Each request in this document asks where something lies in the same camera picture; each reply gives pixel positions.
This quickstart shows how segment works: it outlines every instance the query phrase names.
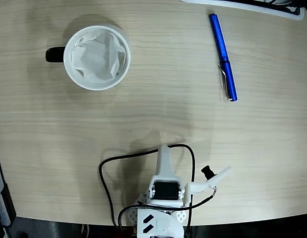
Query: black mug handle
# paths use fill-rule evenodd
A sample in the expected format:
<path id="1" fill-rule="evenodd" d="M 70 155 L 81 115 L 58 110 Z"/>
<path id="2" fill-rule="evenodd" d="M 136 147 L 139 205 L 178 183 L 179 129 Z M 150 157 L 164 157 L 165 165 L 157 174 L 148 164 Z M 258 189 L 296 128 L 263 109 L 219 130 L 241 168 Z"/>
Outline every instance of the black mug handle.
<path id="1" fill-rule="evenodd" d="M 45 60 L 50 63 L 62 63 L 65 46 L 52 47 L 45 52 Z"/>

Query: black marking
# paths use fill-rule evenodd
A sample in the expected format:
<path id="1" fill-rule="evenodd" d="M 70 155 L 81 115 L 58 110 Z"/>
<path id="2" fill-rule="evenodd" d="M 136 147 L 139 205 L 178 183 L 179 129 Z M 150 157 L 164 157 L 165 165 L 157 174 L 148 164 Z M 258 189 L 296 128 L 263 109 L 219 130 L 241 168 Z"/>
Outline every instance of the black marking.
<path id="1" fill-rule="evenodd" d="M 178 200 L 179 184 L 177 182 L 155 182 L 155 194 L 153 199 L 157 200 Z"/>
<path id="2" fill-rule="evenodd" d="M 144 220 L 143 223 L 148 223 L 153 219 L 153 216 L 150 214 L 149 216 L 147 216 Z"/>
<path id="3" fill-rule="evenodd" d="M 151 231 L 153 228 L 153 225 L 148 225 L 146 228 L 143 229 L 143 233 L 148 233 L 149 231 Z"/>

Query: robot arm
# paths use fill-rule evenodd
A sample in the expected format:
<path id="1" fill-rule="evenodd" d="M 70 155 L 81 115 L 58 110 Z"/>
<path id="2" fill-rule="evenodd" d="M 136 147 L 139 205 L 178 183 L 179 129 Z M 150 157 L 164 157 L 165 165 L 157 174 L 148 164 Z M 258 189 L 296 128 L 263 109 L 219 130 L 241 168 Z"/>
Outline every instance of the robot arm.
<path id="1" fill-rule="evenodd" d="M 231 167 L 225 168 L 215 175 L 209 167 L 205 167 L 205 182 L 189 182 L 185 187 L 180 177 L 175 176 L 172 170 L 170 152 L 167 145 L 161 145 L 158 150 L 156 175 L 150 181 L 148 192 L 141 194 L 138 200 L 144 204 L 161 207 L 187 207 L 191 202 L 191 195 L 202 193 L 213 188 L 223 179 Z M 128 212 L 130 220 L 137 224 L 138 238 L 183 238 L 182 222 L 186 218 L 185 211 L 166 212 L 154 209 L 138 208 Z"/>

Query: wire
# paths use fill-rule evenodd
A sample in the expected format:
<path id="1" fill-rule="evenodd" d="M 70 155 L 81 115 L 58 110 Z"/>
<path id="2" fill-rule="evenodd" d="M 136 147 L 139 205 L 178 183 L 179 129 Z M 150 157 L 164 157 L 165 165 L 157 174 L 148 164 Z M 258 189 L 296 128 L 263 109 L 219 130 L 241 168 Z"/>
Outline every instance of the wire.
<path id="1" fill-rule="evenodd" d="M 192 157 L 192 176 L 191 176 L 191 181 L 194 182 L 194 177 L 195 177 L 195 155 L 194 155 L 194 152 L 193 150 L 188 146 L 188 145 L 185 145 L 185 144 L 175 144 L 175 145 L 170 145 L 169 148 L 175 148 L 175 147 L 185 147 L 186 149 L 189 150 L 189 152 L 191 153 L 191 157 Z M 135 153 L 135 154 L 131 154 L 131 155 L 122 155 L 122 156 L 116 156 L 116 157 L 112 157 L 112 158 L 109 158 L 109 159 L 106 159 L 104 161 L 102 161 L 99 165 L 99 176 L 100 176 L 100 180 L 103 184 L 103 187 L 105 189 L 105 192 L 106 192 L 106 195 L 107 195 L 107 198 L 108 198 L 108 202 L 109 202 L 109 206 L 110 206 L 110 212 L 111 212 L 111 217 L 112 217 L 112 222 L 113 222 L 113 225 L 114 227 L 116 228 L 120 228 L 121 231 L 123 232 L 123 228 L 122 228 L 122 225 L 121 225 L 121 221 L 120 221 L 120 225 L 118 226 L 115 222 L 115 212 L 114 212 L 114 205 L 113 205 L 113 201 L 110 197 L 110 193 L 109 193 L 109 190 L 107 188 L 107 185 L 106 185 L 106 182 L 104 180 L 104 176 L 103 176 L 103 172 L 102 172 L 102 168 L 103 166 L 110 162 L 110 161 L 114 161 L 114 160 L 121 160 L 121 159 L 129 159 L 129 158 L 134 158 L 134 157 L 140 157 L 140 156 L 145 156 L 145 155 L 150 155 L 150 154 L 153 154 L 153 153 L 156 153 L 158 152 L 158 149 L 154 149 L 154 150 L 150 150 L 150 151 L 146 151 L 146 152 L 140 152 L 140 153 Z M 191 207 L 192 206 L 192 196 L 191 196 L 191 203 L 189 204 L 189 206 Z M 186 233 L 187 233 L 187 230 L 189 229 L 190 227 L 190 223 L 191 223 L 191 215 L 192 213 L 192 210 L 189 209 L 189 214 L 188 214 L 188 222 L 187 222 L 187 227 L 186 227 Z"/>
<path id="2" fill-rule="evenodd" d="M 192 226 L 187 227 L 184 233 L 184 238 L 191 238 L 192 232 L 193 232 Z"/>
<path id="3" fill-rule="evenodd" d="M 186 235 L 186 238 L 194 238 L 195 235 L 196 235 L 196 232 L 197 232 L 197 226 L 195 227 L 190 227 L 187 235 Z"/>
<path id="4" fill-rule="evenodd" d="M 126 211 L 128 211 L 130 209 L 145 208 L 145 209 L 158 209 L 158 210 L 163 210 L 163 211 L 186 211 L 186 210 L 191 210 L 191 209 L 199 207 L 199 206 L 205 204 L 206 202 L 208 202 L 209 200 L 211 200 L 215 196 L 216 191 L 217 191 L 217 189 L 214 189 L 214 192 L 213 192 L 212 195 L 210 195 L 209 197 L 207 197 L 204 200 L 200 201 L 199 203 L 196 203 L 196 204 L 194 204 L 192 206 L 188 206 L 188 207 L 163 207 L 163 206 L 151 206 L 151 205 L 131 205 L 131 206 L 125 207 L 118 214 L 118 226 L 119 226 L 120 230 L 123 231 L 122 217 L 123 217 L 124 212 L 126 212 Z"/>
<path id="5" fill-rule="evenodd" d="M 80 233 L 82 237 L 88 238 L 89 237 L 89 225 L 82 224 Z"/>
<path id="6" fill-rule="evenodd" d="M 195 226 L 195 229 L 192 231 L 192 234 L 191 234 L 190 238 L 195 238 L 196 237 L 197 229 L 198 229 L 198 226 Z"/>

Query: black floor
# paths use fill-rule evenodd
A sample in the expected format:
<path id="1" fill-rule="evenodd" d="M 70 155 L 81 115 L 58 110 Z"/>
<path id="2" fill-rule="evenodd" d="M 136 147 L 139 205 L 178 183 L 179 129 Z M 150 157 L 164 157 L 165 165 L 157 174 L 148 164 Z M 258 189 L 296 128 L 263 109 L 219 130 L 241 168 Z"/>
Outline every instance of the black floor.
<path id="1" fill-rule="evenodd" d="M 11 238 L 84 238 L 78 224 L 39 221 L 17 217 L 8 229 Z M 307 214 L 260 222 L 198 226 L 191 238 L 307 238 Z M 111 226 L 89 226 L 89 238 L 120 238 Z"/>

